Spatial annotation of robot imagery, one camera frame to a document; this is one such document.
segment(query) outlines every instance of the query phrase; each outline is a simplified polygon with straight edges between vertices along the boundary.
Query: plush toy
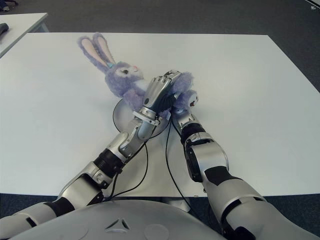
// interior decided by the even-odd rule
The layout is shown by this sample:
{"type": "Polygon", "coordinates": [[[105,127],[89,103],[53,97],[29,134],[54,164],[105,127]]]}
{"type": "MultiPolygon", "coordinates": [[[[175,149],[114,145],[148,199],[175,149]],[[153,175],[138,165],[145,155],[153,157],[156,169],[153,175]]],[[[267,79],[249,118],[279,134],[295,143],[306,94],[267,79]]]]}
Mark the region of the plush toy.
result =
{"type": "MultiPolygon", "coordinates": [[[[125,62],[116,63],[106,39],[99,32],[96,32],[92,39],[87,36],[80,37],[78,45],[91,63],[105,74],[105,82],[111,92],[123,98],[133,111],[139,111],[143,106],[143,98],[149,84],[144,80],[142,71],[125,62]]],[[[190,90],[192,81],[192,74],[184,72],[174,83],[171,94],[181,93],[174,104],[176,108],[188,109],[198,102],[197,93],[190,90]]],[[[169,119],[170,109],[159,115],[169,119]]]]}

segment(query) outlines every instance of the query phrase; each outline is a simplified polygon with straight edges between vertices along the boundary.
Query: black cable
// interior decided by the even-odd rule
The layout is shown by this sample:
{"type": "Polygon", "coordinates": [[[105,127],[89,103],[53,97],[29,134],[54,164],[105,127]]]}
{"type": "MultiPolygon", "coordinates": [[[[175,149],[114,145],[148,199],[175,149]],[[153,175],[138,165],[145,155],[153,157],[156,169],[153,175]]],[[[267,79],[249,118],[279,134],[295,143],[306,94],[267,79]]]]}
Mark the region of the black cable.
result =
{"type": "Polygon", "coordinates": [[[121,195],[121,194],[130,192],[130,191],[136,189],[136,188],[139,187],[140,184],[145,180],[145,177],[146,177],[147,171],[148,171],[148,165],[149,165],[149,155],[148,155],[147,145],[144,144],[144,146],[145,146],[145,153],[146,153],[146,167],[145,167],[145,172],[144,172],[143,178],[141,179],[141,181],[140,181],[135,187],[130,188],[130,189],[126,190],[126,191],[122,191],[122,192],[120,192],[120,193],[117,193],[116,195],[113,196],[113,198],[115,198],[115,197],[117,197],[117,196],[119,196],[119,195],[121,195]]]}
{"type": "Polygon", "coordinates": [[[176,187],[176,189],[178,190],[178,192],[180,193],[181,197],[183,198],[183,200],[185,201],[185,203],[189,206],[190,210],[194,213],[194,215],[200,220],[200,217],[198,216],[198,214],[196,213],[196,211],[191,207],[191,205],[189,204],[189,202],[187,201],[187,199],[185,198],[185,196],[182,194],[182,192],[180,191],[174,176],[171,173],[170,167],[169,167],[169,162],[168,162],[168,141],[169,141],[169,135],[170,135],[170,130],[171,130],[171,125],[172,125],[172,121],[170,119],[170,125],[169,125],[169,130],[168,130],[168,135],[166,137],[166,143],[165,143],[165,161],[166,161],[166,166],[168,168],[169,174],[171,176],[171,179],[176,187]]]}
{"type": "Polygon", "coordinates": [[[175,131],[176,131],[176,133],[179,135],[179,137],[181,138],[181,134],[180,134],[180,132],[178,131],[178,129],[177,129],[177,127],[172,123],[172,125],[173,125],[173,127],[174,127],[174,129],[175,129],[175,131]]]}
{"type": "Polygon", "coordinates": [[[111,191],[110,196],[108,196],[104,201],[109,201],[109,200],[111,200],[113,198],[113,195],[114,195],[115,189],[116,189],[116,183],[117,183],[118,176],[119,176],[119,173],[117,173],[115,175],[115,177],[114,177],[113,185],[112,185],[112,191],[111,191]]]}
{"type": "MultiPolygon", "coordinates": [[[[145,141],[145,142],[143,143],[143,145],[138,149],[138,151],[136,151],[135,154],[133,154],[133,155],[128,159],[127,163],[128,163],[131,159],[133,159],[133,158],[141,151],[141,149],[145,146],[145,150],[146,150],[146,153],[147,153],[147,155],[146,155],[146,156],[147,156],[147,168],[146,168],[145,170],[147,171],[147,170],[148,170],[149,157],[148,157],[148,149],[147,149],[146,143],[147,143],[147,141],[145,141]]],[[[144,176],[143,176],[142,181],[145,179],[146,174],[147,174],[147,172],[144,173],[144,176]]],[[[110,194],[110,196],[108,196],[107,198],[105,198],[104,202],[110,201],[111,199],[113,199],[113,198],[115,197],[115,196],[114,196],[114,193],[115,193],[115,189],[116,189],[116,183],[117,183],[118,175],[119,175],[119,173],[117,173],[117,174],[115,175],[114,180],[113,180],[113,185],[112,185],[111,194],[110,194]]],[[[141,181],[137,186],[135,186],[133,189],[139,187],[139,185],[142,183],[142,181],[141,181]]]]}

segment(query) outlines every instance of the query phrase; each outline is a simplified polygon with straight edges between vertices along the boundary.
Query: gray carpet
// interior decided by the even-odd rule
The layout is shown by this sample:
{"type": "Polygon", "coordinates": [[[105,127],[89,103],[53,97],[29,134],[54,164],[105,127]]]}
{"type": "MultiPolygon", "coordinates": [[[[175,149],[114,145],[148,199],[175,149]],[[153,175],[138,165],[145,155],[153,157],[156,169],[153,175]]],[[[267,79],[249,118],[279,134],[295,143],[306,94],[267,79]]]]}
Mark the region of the gray carpet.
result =
{"type": "MultiPolygon", "coordinates": [[[[8,13],[49,13],[51,32],[269,35],[320,91],[320,11],[304,0],[18,0],[8,13]]],[[[0,194],[0,217],[55,197],[0,194]]],[[[320,194],[267,197],[288,219],[320,236],[320,194]]],[[[191,204],[208,223],[208,200],[191,204]]],[[[219,230],[217,222],[213,228],[219,230]]]]}

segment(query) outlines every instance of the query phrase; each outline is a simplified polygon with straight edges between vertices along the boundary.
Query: white desk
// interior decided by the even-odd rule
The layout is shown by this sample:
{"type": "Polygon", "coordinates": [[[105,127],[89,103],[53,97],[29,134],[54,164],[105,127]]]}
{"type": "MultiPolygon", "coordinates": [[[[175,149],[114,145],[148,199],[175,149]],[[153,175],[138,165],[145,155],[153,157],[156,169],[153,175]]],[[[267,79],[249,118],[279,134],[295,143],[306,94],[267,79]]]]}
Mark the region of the white desk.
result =
{"type": "MultiPolygon", "coordinates": [[[[83,35],[28,33],[0,59],[0,192],[57,195],[116,136],[119,99],[78,48],[83,35]]],[[[139,66],[146,79],[171,68],[193,73],[193,112],[225,150],[232,175],[264,196],[320,193],[320,94],[268,36],[104,36],[115,60],[139,66]]],[[[148,142],[146,179],[127,196],[179,197],[165,163],[166,133],[148,142]]],[[[182,192],[205,196],[174,132],[169,141],[182,192]]],[[[115,192],[135,186],[145,163],[142,150],[115,192]]]]}
{"type": "Polygon", "coordinates": [[[9,26],[9,30],[0,36],[0,58],[26,33],[48,32],[44,23],[47,16],[47,13],[0,15],[0,23],[9,26]]]}

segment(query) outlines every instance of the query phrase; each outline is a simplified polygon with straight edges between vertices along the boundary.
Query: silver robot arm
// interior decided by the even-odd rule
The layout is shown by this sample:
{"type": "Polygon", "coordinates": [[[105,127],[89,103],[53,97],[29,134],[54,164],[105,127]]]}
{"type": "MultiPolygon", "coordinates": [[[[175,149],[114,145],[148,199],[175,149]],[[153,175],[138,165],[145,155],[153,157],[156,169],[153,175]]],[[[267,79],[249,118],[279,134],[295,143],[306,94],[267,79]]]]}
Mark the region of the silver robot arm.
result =
{"type": "Polygon", "coordinates": [[[176,70],[150,82],[144,97],[144,105],[126,130],[120,132],[96,160],[91,161],[61,190],[57,200],[41,202],[14,215],[0,219],[0,240],[12,238],[28,229],[88,205],[103,200],[106,189],[116,174],[134,157],[135,153],[151,137],[159,124],[157,113],[172,106],[179,95],[168,95],[176,79],[176,70]]]}
{"type": "Polygon", "coordinates": [[[224,150],[189,111],[173,114],[190,177],[202,183],[222,234],[232,240],[319,240],[293,224],[244,180],[229,173],[224,150]]]}

